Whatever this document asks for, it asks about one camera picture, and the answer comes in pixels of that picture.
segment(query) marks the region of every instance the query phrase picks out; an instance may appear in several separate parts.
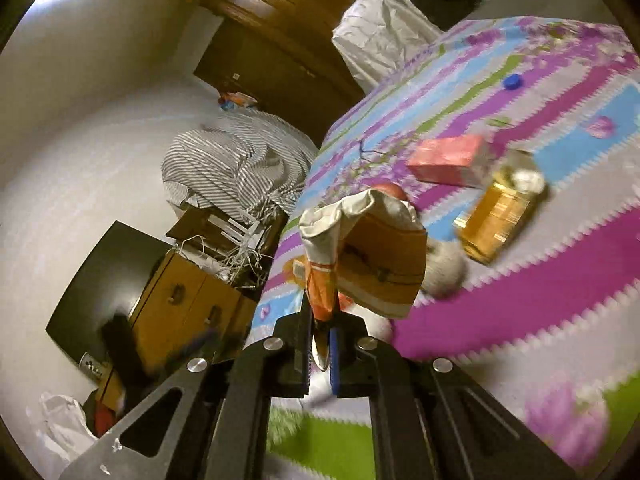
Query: silver screw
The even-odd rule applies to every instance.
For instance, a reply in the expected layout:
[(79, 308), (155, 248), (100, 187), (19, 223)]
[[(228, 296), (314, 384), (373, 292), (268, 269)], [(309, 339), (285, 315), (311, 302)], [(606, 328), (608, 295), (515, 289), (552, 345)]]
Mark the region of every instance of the silver screw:
[(202, 357), (194, 357), (187, 363), (187, 370), (190, 372), (201, 372), (207, 367), (207, 360)]
[(378, 340), (371, 336), (361, 337), (358, 339), (358, 348), (360, 350), (373, 350), (378, 346)]
[(284, 341), (279, 337), (270, 337), (262, 344), (266, 350), (280, 350), (284, 346)]
[(444, 357), (438, 357), (433, 362), (433, 369), (441, 374), (448, 374), (453, 370), (453, 363)]

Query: wooden drawer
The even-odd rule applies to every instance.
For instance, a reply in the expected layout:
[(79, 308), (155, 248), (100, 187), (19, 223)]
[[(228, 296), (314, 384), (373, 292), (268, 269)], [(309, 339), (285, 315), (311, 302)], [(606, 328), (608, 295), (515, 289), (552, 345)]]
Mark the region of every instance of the wooden drawer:
[[(170, 253), (142, 293), (129, 321), (145, 368), (153, 371), (171, 352), (209, 328), (216, 329), (222, 338), (220, 355), (214, 357), (233, 357), (238, 346), (234, 342), (246, 336), (255, 305), (222, 280)], [(116, 373), (106, 373), (97, 399), (117, 410), (121, 394), (122, 384)]]

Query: blue bottle cap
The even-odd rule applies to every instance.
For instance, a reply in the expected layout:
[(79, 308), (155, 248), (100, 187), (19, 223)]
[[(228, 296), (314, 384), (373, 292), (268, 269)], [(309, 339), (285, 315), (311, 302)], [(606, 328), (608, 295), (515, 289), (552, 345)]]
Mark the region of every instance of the blue bottle cap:
[(515, 90), (516, 88), (520, 88), (522, 86), (522, 76), (520, 74), (511, 74), (502, 82), (503, 86), (507, 90)]

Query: drawer handle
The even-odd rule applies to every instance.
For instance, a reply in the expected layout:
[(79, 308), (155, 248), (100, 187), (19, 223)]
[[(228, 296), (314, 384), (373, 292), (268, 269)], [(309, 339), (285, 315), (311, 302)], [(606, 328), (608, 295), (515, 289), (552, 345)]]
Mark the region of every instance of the drawer handle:
[(182, 300), (184, 300), (185, 292), (185, 286), (181, 283), (178, 283), (176, 286), (174, 286), (174, 291), (171, 293), (171, 296), (169, 296), (169, 299), (167, 301), (172, 305), (180, 304), (182, 303)]
[(214, 305), (211, 307), (211, 311), (209, 312), (209, 317), (204, 320), (204, 323), (207, 325), (216, 326), (220, 323), (220, 316), (222, 315), (222, 309), (219, 306)]

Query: striped cloth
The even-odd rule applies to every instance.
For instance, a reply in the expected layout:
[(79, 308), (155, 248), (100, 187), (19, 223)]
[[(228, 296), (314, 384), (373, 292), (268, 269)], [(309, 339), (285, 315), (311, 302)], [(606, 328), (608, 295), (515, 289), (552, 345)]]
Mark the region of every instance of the striped cloth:
[(250, 108), (178, 134), (162, 161), (166, 198), (180, 207), (217, 206), (238, 221), (294, 206), (318, 149), (281, 118)]
[[(454, 359), (516, 415), (549, 381), (573, 381), (583, 399), (604, 393), (605, 462), (640, 413), (638, 63), (613, 25), (507, 18), (446, 32), (332, 126), (282, 233), (251, 340), (299, 309), (292, 261), (304, 254), (306, 208), (391, 180), (429, 237), (454, 239), (453, 219), (482, 191), (419, 182), (405, 161), (423, 139), (486, 135), (498, 156), (532, 152), (550, 199), (490, 267), (469, 262), (457, 295), (419, 294), (394, 322), (393, 345), (413, 359)], [(512, 73), (524, 84), (508, 91)], [(289, 478), (371, 479), (369, 425), (366, 399), (334, 399), (272, 452), (304, 468)]]

